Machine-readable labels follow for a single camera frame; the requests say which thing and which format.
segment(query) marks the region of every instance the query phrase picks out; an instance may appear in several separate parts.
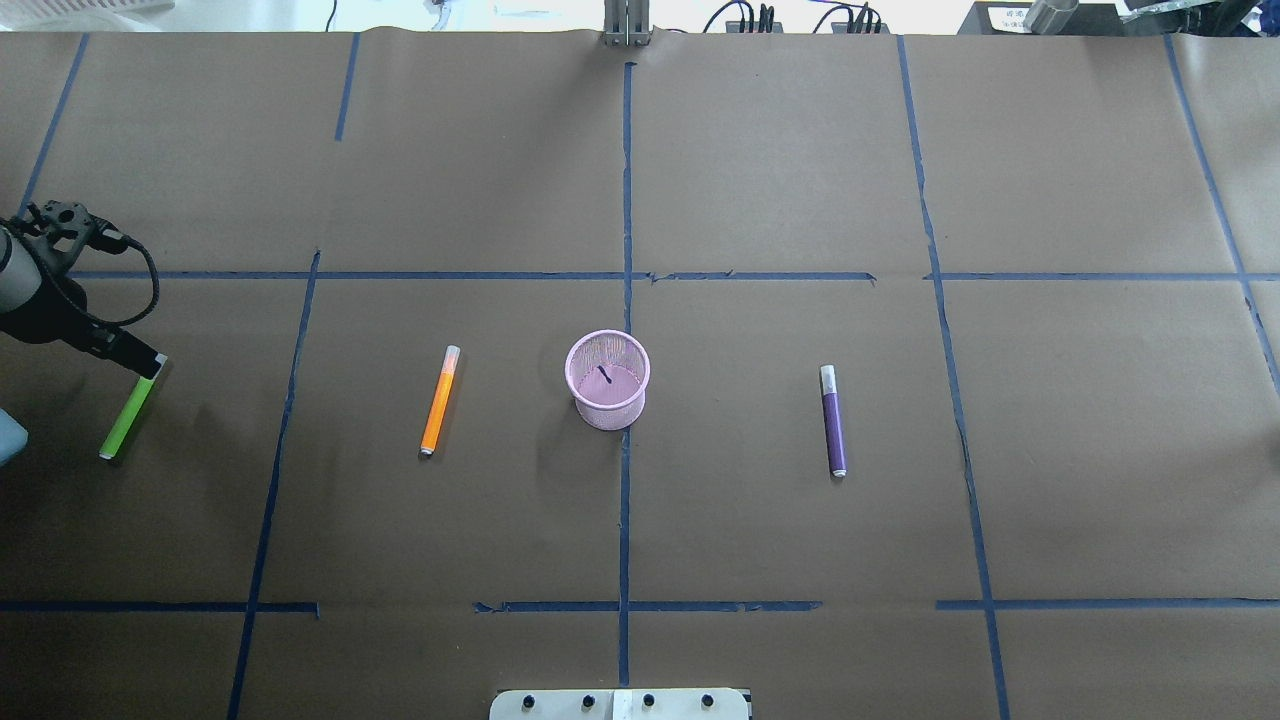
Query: green marker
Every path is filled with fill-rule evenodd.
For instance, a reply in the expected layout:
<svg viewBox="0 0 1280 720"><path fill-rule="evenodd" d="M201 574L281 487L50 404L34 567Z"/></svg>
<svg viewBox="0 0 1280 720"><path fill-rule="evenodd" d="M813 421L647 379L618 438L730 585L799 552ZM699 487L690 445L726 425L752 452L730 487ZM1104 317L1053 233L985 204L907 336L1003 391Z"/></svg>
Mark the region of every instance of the green marker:
<svg viewBox="0 0 1280 720"><path fill-rule="evenodd" d="M164 372L164 364L168 360L169 357L156 354L156 361L160 364L160 369L156 370L155 377L138 378L138 383L133 386L133 392L129 393L129 398L124 401L124 409L120 410L120 415L115 419L115 424L111 425L111 432L106 434L102 450L97 451L99 457L102 460L111 460L120 452L120 446L124 445L124 438L129 437L129 430L133 429L133 423L137 421L138 413L142 411L142 406L151 395L151 388L154 388L156 380L160 379L160 373Z"/></svg>

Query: white bracket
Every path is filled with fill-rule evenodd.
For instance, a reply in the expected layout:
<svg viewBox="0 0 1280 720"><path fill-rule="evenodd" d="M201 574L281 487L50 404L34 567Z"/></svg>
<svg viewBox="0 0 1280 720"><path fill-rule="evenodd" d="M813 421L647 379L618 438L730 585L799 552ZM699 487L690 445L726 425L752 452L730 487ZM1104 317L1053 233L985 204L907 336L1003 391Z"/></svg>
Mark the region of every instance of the white bracket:
<svg viewBox="0 0 1280 720"><path fill-rule="evenodd" d="M489 720L751 720L751 694L733 688L506 691Z"/></svg>
<svg viewBox="0 0 1280 720"><path fill-rule="evenodd" d="M604 0L604 44L649 45L649 0Z"/></svg>

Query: pen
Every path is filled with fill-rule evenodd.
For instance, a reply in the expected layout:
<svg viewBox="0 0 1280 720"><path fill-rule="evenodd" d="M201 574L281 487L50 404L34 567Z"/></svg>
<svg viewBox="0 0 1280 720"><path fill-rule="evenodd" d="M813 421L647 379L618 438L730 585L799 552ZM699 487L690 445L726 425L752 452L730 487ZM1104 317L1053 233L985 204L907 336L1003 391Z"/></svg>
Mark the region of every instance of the pen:
<svg viewBox="0 0 1280 720"><path fill-rule="evenodd" d="M444 409L449 405L449 392L453 389L453 373L458 369L460 352L462 351L456 345L444 348L444 365L440 368L440 379L435 383L435 398L431 400L431 411L426 415L426 429L422 430L422 445L419 447L422 455L435 452L435 446L440 442Z"/></svg>
<svg viewBox="0 0 1280 720"><path fill-rule="evenodd" d="M827 423L827 465L833 478L844 478L847 469L845 436L840 428L840 396L836 395L836 366L818 368L818 377L822 379L822 419Z"/></svg>

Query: white label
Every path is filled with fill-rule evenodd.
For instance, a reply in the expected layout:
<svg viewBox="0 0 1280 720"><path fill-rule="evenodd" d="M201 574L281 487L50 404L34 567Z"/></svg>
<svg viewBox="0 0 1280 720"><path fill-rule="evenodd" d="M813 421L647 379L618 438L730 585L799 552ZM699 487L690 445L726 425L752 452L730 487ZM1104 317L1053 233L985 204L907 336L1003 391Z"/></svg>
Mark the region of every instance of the white label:
<svg viewBox="0 0 1280 720"><path fill-rule="evenodd" d="M1030 33L1023 20L1027 19L1027 8L987 8L991 17L991 27L1000 32Z"/></svg>

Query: light blue object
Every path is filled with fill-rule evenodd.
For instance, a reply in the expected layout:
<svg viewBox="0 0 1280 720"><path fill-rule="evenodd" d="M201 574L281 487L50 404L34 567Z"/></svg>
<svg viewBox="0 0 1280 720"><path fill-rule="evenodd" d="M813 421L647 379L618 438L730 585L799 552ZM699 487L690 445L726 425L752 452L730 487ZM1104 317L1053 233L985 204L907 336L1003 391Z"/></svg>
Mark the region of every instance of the light blue object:
<svg viewBox="0 0 1280 720"><path fill-rule="evenodd" d="M27 447L27 430L18 424L18 420L0 410L0 465L22 452L23 447Z"/></svg>

